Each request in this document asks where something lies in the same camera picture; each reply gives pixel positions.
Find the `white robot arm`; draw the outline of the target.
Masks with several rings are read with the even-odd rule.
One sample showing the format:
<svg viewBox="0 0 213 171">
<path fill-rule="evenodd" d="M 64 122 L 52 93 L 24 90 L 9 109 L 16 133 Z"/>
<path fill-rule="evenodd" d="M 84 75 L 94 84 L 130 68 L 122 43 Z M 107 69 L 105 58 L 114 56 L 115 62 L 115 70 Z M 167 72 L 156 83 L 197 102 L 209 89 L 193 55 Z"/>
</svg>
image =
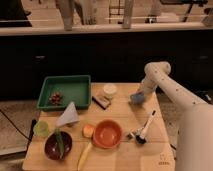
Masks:
<svg viewBox="0 0 213 171">
<path fill-rule="evenodd" d="M 166 61 L 147 63 L 144 72 L 139 90 L 145 98 L 160 87 L 182 112 L 175 171 L 213 171 L 213 105 L 171 79 Z"/>
</svg>

